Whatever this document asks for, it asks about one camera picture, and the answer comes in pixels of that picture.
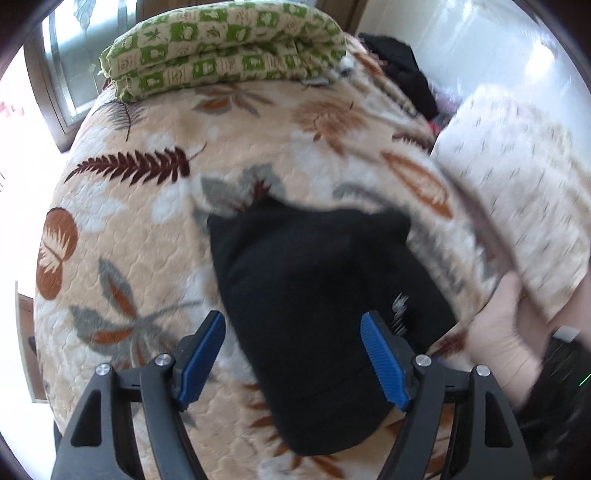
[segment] quilted blanket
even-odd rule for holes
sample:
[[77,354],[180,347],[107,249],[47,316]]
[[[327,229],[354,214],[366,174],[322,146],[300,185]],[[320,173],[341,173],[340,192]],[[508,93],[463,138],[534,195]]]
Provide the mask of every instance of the quilted blanket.
[[[224,83],[123,103],[105,90],[84,121],[47,214],[38,256],[35,334],[47,397],[63,431],[96,364],[144,365],[223,311],[208,215],[235,215],[267,193],[300,206],[395,206],[408,245],[460,324],[487,302],[473,225],[431,162],[434,138],[400,90],[348,38],[354,68],[322,87]],[[361,445],[290,452],[229,326],[201,399],[183,414],[213,480],[376,478],[400,429],[393,412]],[[430,472],[441,467],[443,416]],[[145,419],[135,431],[147,479],[158,473]]]

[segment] fern print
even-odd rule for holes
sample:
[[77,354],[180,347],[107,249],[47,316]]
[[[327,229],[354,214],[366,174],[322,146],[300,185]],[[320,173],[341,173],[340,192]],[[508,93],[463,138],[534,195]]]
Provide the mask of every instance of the fern print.
[[[253,392],[254,394],[261,393],[261,387],[258,384],[242,384],[242,387],[250,392]],[[334,457],[333,455],[302,456],[292,452],[287,444],[283,442],[279,433],[277,432],[275,428],[275,421],[273,420],[273,416],[271,415],[271,411],[269,410],[266,402],[261,400],[253,401],[246,405],[246,407],[253,411],[260,411],[263,415],[265,415],[264,417],[260,417],[258,420],[253,421],[250,424],[250,428],[259,430],[270,427],[273,429],[270,430],[272,433],[269,437],[267,437],[265,443],[269,447],[275,446],[273,457],[279,457],[285,454],[291,456],[290,472],[294,472],[294,474],[297,475],[296,471],[304,464],[304,462],[306,462],[308,465],[314,466],[315,469],[323,473],[328,478],[341,480],[346,478],[345,473],[338,465],[338,458]]]
[[187,158],[182,148],[175,147],[174,150],[164,149],[164,153],[158,151],[154,155],[150,153],[119,152],[117,155],[103,155],[101,157],[90,157],[82,163],[79,163],[74,170],[66,177],[65,182],[75,175],[85,172],[94,172],[103,174],[106,177],[111,174],[109,180],[121,177],[121,183],[131,177],[129,186],[138,183],[144,177],[143,183],[158,177],[157,184],[165,182],[169,177],[172,183],[175,183],[179,177],[186,178],[190,175],[189,162],[197,157],[207,146]]
[[103,103],[92,113],[92,115],[103,108],[108,110],[109,120],[111,123],[113,123],[114,129],[117,131],[127,132],[125,137],[126,142],[129,140],[131,126],[141,122],[144,119],[142,116],[144,113],[144,107],[139,102],[125,103],[121,100],[111,100],[109,102]]

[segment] brown leaf print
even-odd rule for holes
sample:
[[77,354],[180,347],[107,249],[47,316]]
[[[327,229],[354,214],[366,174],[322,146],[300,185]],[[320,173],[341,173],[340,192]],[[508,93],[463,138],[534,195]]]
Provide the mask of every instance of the brown leaf print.
[[392,135],[392,141],[403,140],[405,142],[409,142],[415,145],[418,145],[426,152],[431,153],[433,149],[433,142],[427,141],[424,138],[420,138],[416,135],[406,134],[406,133],[396,133]]
[[104,300],[123,317],[124,324],[111,322],[99,312],[70,305],[74,329],[80,340],[101,355],[111,356],[116,368],[135,368],[146,364],[158,353],[170,353],[178,339],[158,325],[160,317],[188,307],[201,305],[201,300],[161,306],[142,315],[125,274],[106,258],[99,258],[99,283]]
[[256,392],[261,389],[258,383],[243,383],[242,386],[251,392]]
[[182,148],[175,147],[174,150],[164,149],[164,153],[158,151],[154,155],[150,153],[141,153],[135,151],[135,154],[119,152],[117,155],[103,155],[101,157],[90,157],[82,163],[79,163],[74,170],[66,177],[65,182],[74,175],[79,175],[87,171],[101,174],[106,177],[111,174],[109,180],[121,177],[121,183],[132,177],[129,186],[138,183],[145,176],[143,183],[158,177],[157,184],[160,185],[171,177],[172,183],[175,183],[180,175],[186,178],[190,174],[189,162],[197,157],[203,148],[190,158],[187,158]]
[[291,459],[290,470],[297,470],[299,467],[301,467],[303,461],[304,458],[301,455],[294,455]]
[[445,458],[447,456],[447,452],[440,453],[439,455],[431,457],[429,461],[429,465],[427,466],[427,474],[440,472],[443,470],[443,466],[445,465]]
[[394,437],[398,437],[398,435],[400,434],[400,430],[402,429],[403,423],[404,423],[404,419],[400,419],[398,421],[395,421],[394,423],[391,423],[390,425],[386,425],[386,429],[392,435],[394,435]]
[[219,111],[227,108],[229,104],[230,99],[228,97],[212,98],[211,100],[205,100],[204,102],[200,103],[199,108],[201,110]]
[[325,456],[310,457],[316,466],[332,478],[345,478],[343,471],[330,458]]
[[128,316],[130,319],[135,320],[135,317],[137,316],[135,306],[129,301],[127,296],[117,287],[117,285],[115,285],[111,279],[109,279],[109,288],[111,290],[111,294],[113,295],[113,299],[119,304],[119,308],[123,314]]
[[421,200],[438,215],[452,219],[448,205],[449,192],[445,185],[428,170],[411,160],[391,152],[381,152],[390,170]]
[[353,53],[353,57],[355,57],[355,59],[357,59],[357,61],[368,70],[370,75],[379,77],[384,76],[384,71],[381,69],[379,64],[366,53],[357,51]]
[[466,330],[461,330],[457,333],[449,333],[441,339],[439,346],[432,355],[446,357],[463,351],[466,347],[467,335],[468,332]]
[[197,92],[213,98],[202,100],[195,106],[194,110],[198,112],[212,113],[214,115],[230,112],[232,110],[232,105],[236,105],[239,109],[246,110],[252,116],[260,117],[258,110],[249,100],[254,100],[267,106],[275,105],[273,101],[262,95],[241,88],[233,83],[226,86],[205,87],[198,89]]
[[72,215],[63,208],[50,210],[45,219],[37,257],[37,288],[46,300],[54,300],[61,290],[63,263],[78,244],[78,229]]
[[250,405],[246,406],[247,408],[250,408],[251,410],[269,410],[268,405],[265,402],[257,402],[257,403],[251,403]]
[[353,111],[353,103],[347,107],[331,102],[305,103],[295,110],[292,120],[304,132],[313,133],[314,142],[324,138],[339,157],[345,156],[343,138],[367,128],[365,120]]
[[99,345],[110,345],[112,343],[119,343],[121,340],[124,340],[129,335],[131,335],[133,331],[133,328],[124,328],[122,330],[115,330],[114,332],[98,331],[94,334],[90,341],[98,343]]
[[261,419],[255,420],[251,423],[251,428],[253,429],[261,429],[263,427],[272,427],[275,424],[273,421],[273,417],[269,415],[268,417],[263,417]]
[[289,447],[285,443],[280,443],[273,453],[273,457],[280,457],[289,451]]

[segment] metal screw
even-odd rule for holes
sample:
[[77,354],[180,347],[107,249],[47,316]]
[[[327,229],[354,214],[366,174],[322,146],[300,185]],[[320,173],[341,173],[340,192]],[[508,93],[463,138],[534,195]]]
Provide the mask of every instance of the metal screw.
[[491,369],[486,365],[478,365],[478,367],[476,367],[476,373],[481,377],[488,377],[491,374]]
[[431,357],[428,355],[417,355],[414,361],[416,361],[417,365],[420,367],[428,367],[431,365]]
[[111,366],[109,364],[100,364],[97,365],[95,368],[95,372],[97,375],[104,377],[107,373],[111,371]]
[[161,353],[154,360],[156,365],[158,365],[159,367],[164,367],[165,365],[168,365],[172,361],[173,361],[173,358],[167,353]]

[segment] leaf pattern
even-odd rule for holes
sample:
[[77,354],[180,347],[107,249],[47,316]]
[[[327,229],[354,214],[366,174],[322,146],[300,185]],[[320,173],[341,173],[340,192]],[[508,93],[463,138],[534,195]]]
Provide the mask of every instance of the leaf pattern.
[[[242,384],[242,387],[246,390],[249,390],[253,393],[260,391],[260,386],[258,384]],[[250,403],[246,406],[251,410],[266,410],[269,415],[262,417],[258,420],[255,420],[251,423],[251,428],[261,429],[267,427],[275,426],[275,422],[273,421],[273,416],[271,412],[268,411],[268,406],[266,402],[260,401],[256,403]],[[274,443],[276,440],[281,440],[279,433],[275,431],[269,438],[267,438],[266,442],[268,444]],[[273,457],[279,457],[285,455],[286,453],[291,452],[290,448],[287,444],[283,441],[280,441],[279,445],[275,447],[273,451]],[[331,478],[339,478],[344,479],[345,474],[344,472],[336,465],[337,459],[332,455],[321,455],[321,456],[310,456],[310,457],[303,457],[301,455],[297,455],[293,453],[293,457],[291,458],[290,464],[290,471],[295,471],[302,466],[305,459],[310,459],[312,464],[321,472],[325,473]]]
[[449,332],[437,342],[437,348],[432,355],[447,357],[462,352],[466,347],[467,335],[467,330],[461,330],[457,333]]
[[310,459],[316,464],[319,470],[326,473],[329,477],[345,478],[343,471],[330,460],[330,457],[316,456],[310,457]]
[[224,87],[216,86],[197,89],[197,93],[206,95],[210,99],[202,100],[195,106],[194,110],[213,115],[228,113],[232,110],[232,105],[236,105],[239,109],[246,110],[252,116],[258,118],[260,114],[249,100],[254,100],[266,106],[275,105],[273,101],[264,96],[240,88],[233,83]]
[[51,209],[45,219],[37,257],[36,283],[46,300],[54,300],[61,290],[63,263],[69,260],[78,244],[78,229],[66,209]]
[[109,180],[121,177],[121,183],[131,178],[129,186],[138,183],[145,176],[143,183],[158,177],[157,184],[160,185],[169,177],[172,183],[175,183],[179,177],[186,178],[190,175],[189,162],[197,157],[203,148],[190,158],[187,158],[182,148],[175,147],[174,150],[164,149],[164,153],[158,151],[154,155],[150,153],[140,153],[135,151],[135,155],[127,152],[121,152],[117,155],[103,155],[101,157],[90,157],[82,163],[79,163],[74,170],[66,177],[65,182],[73,176],[85,173],[87,171],[96,174],[103,174],[103,177],[111,174]]
[[438,215],[453,219],[453,212],[448,205],[449,192],[435,175],[402,155],[391,152],[381,152],[381,155],[390,170],[419,200]]
[[255,420],[251,423],[251,428],[253,429],[261,429],[263,427],[272,427],[275,425],[273,421],[273,417],[271,415],[263,417],[261,419]]
[[125,103],[121,100],[111,100],[100,105],[93,113],[106,109],[109,114],[109,120],[113,123],[113,127],[117,131],[126,132],[125,141],[129,140],[129,133],[131,127],[142,120],[144,107],[141,103]]
[[185,301],[143,316],[135,303],[129,281],[116,265],[100,258],[98,270],[103,296],[125,323],[116,325],[96,310],[70,305],[78,338],[95,352],[110,355],[110,362],[116,369],[142,367],[158,353],[170,353],[178,339],[156,325],[156,320],[177,310],[200,305],[202,301]]
[[117,267],[101,258],[99,260],[100,286],[103,288],[103,295],[111,305],[120,313],[131,320],[137,316],[137,307],[134,302],[134,295],[127,279]]
[[353,57],[355,57],[355,59],[363,65],[371,75],[378,77],[384,76],[384,71],[379,66],[379,63],[368,54],[356,51],[353,53]]
[[392,135],[392,141],[405,141],[421,147],[424,151],[431,153],[433,149],[433,142],[427,141],[424,138],[418,137],[416,135],[411,135],[408,133],[395,133]]
[[339,157],[345,156],[343,138],[353,131],[367,128],[365,120],[353,111],[353,102],[349,106],[333,102],[308,102],[294,111],[292,120],[304,132],[313,133],[314,142],[324,138]]
[[[253,165],[243,170],[237,184],[208,176],[201,177],[201,188],[207,202],[217,215],[235,215],[246,210],[252,202],[272,194],[285,198],[285,187],[271,163]],[[209,212],[193,209],[193,219],[207,232]]]
[[273,453],[273,457],[280,457],[281,455],[287,453],[290,448],[283,442],[281,442],[278,447],[275,449],[275,453]]

